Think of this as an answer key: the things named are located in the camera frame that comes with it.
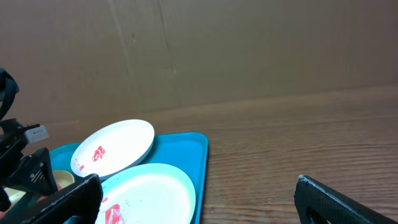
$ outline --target tabletop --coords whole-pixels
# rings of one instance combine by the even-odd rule
[[[299,223],[300,174],[398,220],[398,84],[48,121],[50,138],[25,153],[123,119],[144,119],[156,134],[208,137],[202,223]]]

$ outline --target wall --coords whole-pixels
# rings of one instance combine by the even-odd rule
[[[398,81],[396,0],[2,0],[26,122]]]

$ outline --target white plate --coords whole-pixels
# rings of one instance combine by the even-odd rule
[[[195,189],[180,169],[144,164],[124,170],[102,183],[103,202],[96,224],[189,224]]]
[[[111,124],[80,144],[70,161],[72,171],[85,177],[98,174],[101,180],[137,165],[152,147],[155,131],[148,122],[132,119]]]

